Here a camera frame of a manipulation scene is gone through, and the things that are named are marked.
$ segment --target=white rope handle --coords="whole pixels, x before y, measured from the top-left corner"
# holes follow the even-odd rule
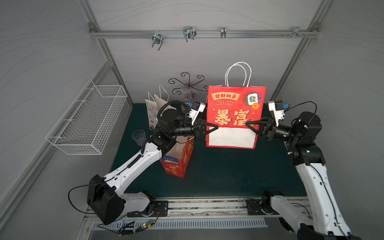
[[[250,72],[249,72],[247,87],[249,86],[249,81],[251,80],[251,75],[252,75],[252,69],[248,65],[248,63],[246,63],[246,62],[238,62],[238,63],[233,64],[230,68],[228,68],[227,72],[225,73],[224,81],[225,81],[225,84],[227,85],[227,87],[229,87],[229,84],[228,84],[228,74],[229,74],[229,71],[231,70],[231,68],[234,67],[234,66],[240,66],[244,70],[244,72],[245,72],[245,79],[244,79],[244,82],[243,82],[243,87],[244,87],[245,81],[247,80],[247,72],[246,72],[245,68],[242,65],[240,65],[239,63],[244,63],[244,64],[246,64],[249,67],[249,71]]]
[[[228,68],[227,72],[225,73],[225,85],[227,87],[229,87],[229,84],[228,84],[228,74],[229,74],[229,71],[231,70],[232,67],[234,66],[240,66],[244,72],[245,72],[245,79],[244,79],[244,82],[247,80],[247,71],[245,70],[245,68],[242,66],[242,65],[239,65],[239,64],[233,64],[230,68]]]
[[[156,102],[155,99],[152,97],[152,95],[148,92],[148,100],[150,101],[151,99],[149,98],[149,96],[151,96],[151,98],[153,99],[153,101]]]
[[[163,88],[163,90],[164,90],[164,92],[168,95],[168,98],[167,98],[167,102],[168,102],[168,100],[169,100],[169,94],[168,94],[168,92],[164,89],[164,87],[163,86],[161,86],[161,85],[159,85],[159,93],[160,93],[160,98],[161,98],[161,90],[160,90],[160,87],[162,87]]]

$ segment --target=dark green table mat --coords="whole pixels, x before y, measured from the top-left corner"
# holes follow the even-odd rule
[[[263,108],[263,116],[268,116]],[[133,105],[112,169],[140,150],[131,135],[148,127],[145,104]],[[306,196],[304,186],[282,141],[258,138],[255,149],[206,147],[195,140],[185,178],[165,173],[160,161],[149,166],[125,191],[146,190],[154,197],[261,196],[264,190],[280,190],[286,196]]]

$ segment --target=white wire basket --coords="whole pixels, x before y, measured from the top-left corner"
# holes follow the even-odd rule
[[[45,139],[69,155],[101,155],[126,98],[121,85],[89,80]]]

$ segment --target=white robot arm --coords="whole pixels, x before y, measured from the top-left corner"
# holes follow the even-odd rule
[[[145,142],[142,149],[103,178],[96,175],[90,180],[87,203],[105,225],[115,221],[122,212],[147,212],[147,215],[152,212],[154,198],[148,193],[123,193],[147,167],[171,150],[176,144],[174,136],[203,137],[218,129],[216,124],[197,118],[205,109],[205,104],[195,102],[190,105],[191,110],[187,113],[174,109],[163,112],[165,107],[172,103],[179,103],[187,109],[180,101],[171,101],[164,105],[157,116],[159,123],[155,133]]]
[[[271,141],[277,138],[286,141],[288,155],[304,184],[313,213],[313,219],[303,215],[290,204],[280,191],[266,191],[261,201],[261,208],[267,214],[278,212],[297,233],[298,239],[353,239],[336,203],[329,184],[327,168],[321,150],[313,142],[321,130],[320,118],[315,113],[303,112],[292,126],[279,124],[284,119],[282,101],[267,103],[272,118],[247,122],[252,131]],[[259,130],[251,125],[259,125]]]

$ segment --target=red paper bag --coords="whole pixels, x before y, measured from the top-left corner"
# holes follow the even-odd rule
[[[238,63],[232,65],[225,74],[227,86],[208,87],[207,122],[215,123],[219,128],[208,134],[207,147],[254,149],[257,135],[245,123],[260,120],[266,87],[248,87],[252,71],[246,87],[247,73],[243,87],[229,87],[227,76],[233,66],[244,69]]]

